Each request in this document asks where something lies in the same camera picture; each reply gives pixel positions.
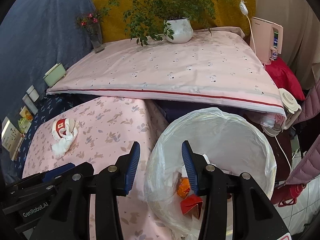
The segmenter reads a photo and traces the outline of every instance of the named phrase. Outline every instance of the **kettle lid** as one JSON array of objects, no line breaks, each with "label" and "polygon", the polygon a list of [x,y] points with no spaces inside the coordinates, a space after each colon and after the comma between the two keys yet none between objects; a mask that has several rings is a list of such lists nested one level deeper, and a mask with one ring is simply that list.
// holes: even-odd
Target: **kettle lid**
[{"label": "kettle lid", "polygon": [[291,114],[294,114],[299,108],[297,100],[284,88],[279,88],[279,92],[284,107],[288,109]]}]

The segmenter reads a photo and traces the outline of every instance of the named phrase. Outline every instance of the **navy floral cloth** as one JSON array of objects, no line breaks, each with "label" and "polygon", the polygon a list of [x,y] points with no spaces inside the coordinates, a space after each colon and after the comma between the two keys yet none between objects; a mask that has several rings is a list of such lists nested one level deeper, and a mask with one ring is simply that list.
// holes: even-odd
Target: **navy floral cloth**
[{"label": "navy floral cloth", "polygon": [[81,104],[82,101],[76,95],[48,95],[43,98],[38,104],[38,113],[33,118],[32,124],[24,138],[20,152],[15,161],[15,170],[18,177],[22,178],[23,167],[27,158],[27,154],[38,127],[46,121],[56,117],[57,115]]}]

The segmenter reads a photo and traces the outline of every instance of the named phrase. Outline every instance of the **white plastic wrap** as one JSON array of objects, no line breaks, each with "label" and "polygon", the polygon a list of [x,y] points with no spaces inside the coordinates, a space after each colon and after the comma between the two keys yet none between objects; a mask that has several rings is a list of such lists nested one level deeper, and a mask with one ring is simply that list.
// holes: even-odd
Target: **white plastic wrap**
[{"label": "white plastic wrap", "polygon": [[[153,212],[186,240],[197,240],[201,221],[182,215],[176,194],[183,166],[181,144],[188,140],[195,153],[206,154],[210,163],[234,175],[250,173],[271,198],[276,160],[266,137],[244,118],[218,108],[193,111],[172,122],[161,134],[148,161],[144,185]],[[232,201],[228,201],[227,236],[232,234]]]}]

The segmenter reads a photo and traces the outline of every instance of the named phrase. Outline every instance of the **red cushion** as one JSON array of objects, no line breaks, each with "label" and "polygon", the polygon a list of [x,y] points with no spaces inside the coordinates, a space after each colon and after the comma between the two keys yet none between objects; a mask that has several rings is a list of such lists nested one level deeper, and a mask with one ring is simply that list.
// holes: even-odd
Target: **red cushion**
[{"label": "red cushion", "polygon": [[298,79],[280,57],[275,61],[271,61],[270,65],[266,65],[266,71],[278,88],[284,88],[295,99],[301,101],[306,99]]}]

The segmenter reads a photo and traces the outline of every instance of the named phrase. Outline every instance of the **red thermos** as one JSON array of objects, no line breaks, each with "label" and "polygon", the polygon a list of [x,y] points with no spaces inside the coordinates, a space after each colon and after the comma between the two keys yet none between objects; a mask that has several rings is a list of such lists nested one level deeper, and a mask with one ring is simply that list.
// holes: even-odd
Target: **red thermos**
[{"label": "red thermos", "polygon": [[301,194],[306,184],[285,185],[273,190],[271,203],[278,204],[278,207],[294,205],[297,203],[297,197]]}]

